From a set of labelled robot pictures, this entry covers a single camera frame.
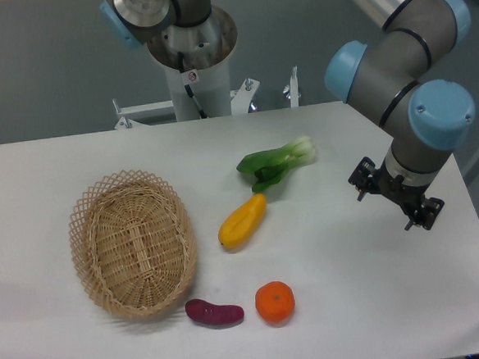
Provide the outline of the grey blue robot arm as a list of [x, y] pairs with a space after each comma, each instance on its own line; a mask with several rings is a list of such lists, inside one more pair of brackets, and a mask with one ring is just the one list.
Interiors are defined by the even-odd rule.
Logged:
[[[375, 47], [346, 43], [325, 72], [327, 89], [392, 138], [380, 165], [364, 158], [349, 182], [380, 194], [408, 223], [432, 228], [444, 203], [425, 193], [474, 121], [472, 96], [445, 80], [420, 77], [467, 35], [463, 0], [353, 0], [382, 30]], [[228, 59], [235, 22], [211, 0], [105, 0], [99, 8], [129, 48], [146, 46], [167, 76], [180, 121], [247, 114], [258, 83], [231, 93]]]

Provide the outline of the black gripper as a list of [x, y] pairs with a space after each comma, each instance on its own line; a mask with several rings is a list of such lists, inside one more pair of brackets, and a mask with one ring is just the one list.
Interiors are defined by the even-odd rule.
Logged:
[[426, 198], [426, 185], [415, 186], [404, 182], [405, 177], [398, 174], [391, 176], [389, 171], [382, 166], [376, 170], [375, 163], [364, 157], [354, 168], [348, 178], [351, 186], [358, 191], [357, 200], [361, 202], [367, 194], [379, 193], [397, 204], [408, 217], [408, 223], [404, 227], [409, 231], [412, 226], [421, 226], [431, 230], [436, 222], [436, 217], [444, 208], [445, 202], [439, 198]]

